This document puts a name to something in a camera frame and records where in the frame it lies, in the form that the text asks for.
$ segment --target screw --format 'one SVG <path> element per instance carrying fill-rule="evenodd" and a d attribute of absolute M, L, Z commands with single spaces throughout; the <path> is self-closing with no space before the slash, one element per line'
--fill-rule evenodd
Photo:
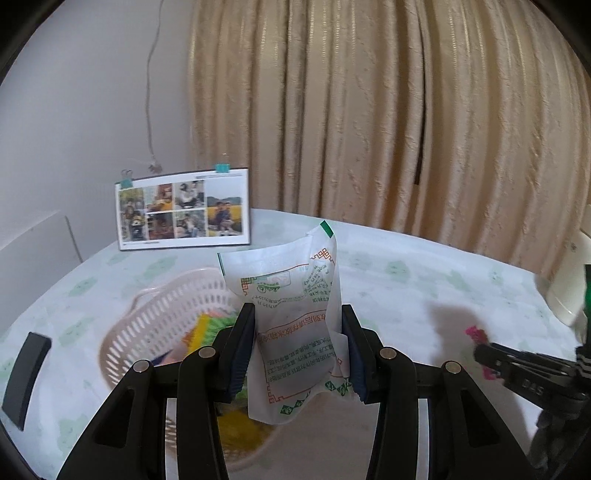
<path fill-rule="evenodd" d="M 134 363 L 134 370 L 139 374 L 145 372 L 148 368 L 150 368 L 150 362 L 147 360 L 138 360 Z"/>
<path fill-rule="evenodd" d="M 379 355 L 386 360 L 391 360 L 392 358 L 396 358 L 396 350 L 390 346 L 385 346 L 379 351 Z"/>
<path fill-rule="evenodd" d="M 216 349 L 212 346 L 204 346 L 199 350 L 199 356 L 201 358 L 211 358 L 216 354 Z"/>
<path fill-rule="evenodd" d="M 445 364 L 445 370 L 451 374 L 458 374 L 462 371 L 462 366 L 457 362 L 448 362 Z"/>

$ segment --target photograph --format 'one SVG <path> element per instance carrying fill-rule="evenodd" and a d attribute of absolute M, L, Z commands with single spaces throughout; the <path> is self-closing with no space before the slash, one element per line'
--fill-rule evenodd
<path fill-rule="evenodd" d="M 202 170 L 115 184 L 119 249 L 248 245 L 248 169 Z"/>
<path fill-rule="evenodd" d="M 174 184 L 174 209 L 182 210 L 205 206 L 203 180 Z"/>
<path fill-rule="evenodd" d="M 150 240 L 174 238 L 172 213 L 153 213 L 147 215 L 148 237 Z"/>
<path fill-rule="evenodd" d="M 196 238 L 206 236 L 205 210 L 174 212 L 175 237 Z"/>
<path fill-rule="evenodd" d="M 124 242 L 146 240 L 145 206 L 143 189 L 119 191 L 119 211 L 121 215 L 121 237 Z"/>
<path fill-rule="evenodd" d="M 242 235 L 242 183 L 240 177 L 207 180 L 208 236 Z"/>
<path fill-rule="evenodd" d="M 166 212 L 173 209 L 172 183 L 145 187 L 144 194 L 148 213 Z"/>

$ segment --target photo collage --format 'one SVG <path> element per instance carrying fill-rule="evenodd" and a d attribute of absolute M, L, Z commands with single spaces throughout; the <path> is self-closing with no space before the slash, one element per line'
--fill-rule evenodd
<path fill-rule="evenodd" d="M 243 192 L 242 176 L 118 190 L 121 242 L 241 236 Z"/>

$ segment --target pink object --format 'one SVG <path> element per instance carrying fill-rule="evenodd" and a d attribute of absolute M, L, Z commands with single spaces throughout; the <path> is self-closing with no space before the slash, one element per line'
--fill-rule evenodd
<path fill-rule="evenodd" d="M 482 345 L 488 342 L 488 335 L 486 332 L 476 325 L 473 325 L 466 329 L 464 332 L 468 337 L 472 339 L 475 345 Z M 482 376 L 485 380 L 496 380 L 494 371 L 488 367 L 482 367 Z"/>

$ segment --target white paper bag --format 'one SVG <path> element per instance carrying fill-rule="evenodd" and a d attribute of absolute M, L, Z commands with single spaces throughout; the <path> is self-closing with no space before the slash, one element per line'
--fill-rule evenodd
<path fill-rule="evenodd" d="M 336 238 L 328 223 L 287 245 L 218 257 L 228 288 L 255 305 L 249 416 L 286 423 L 321 391 L 350 396 Z"/>

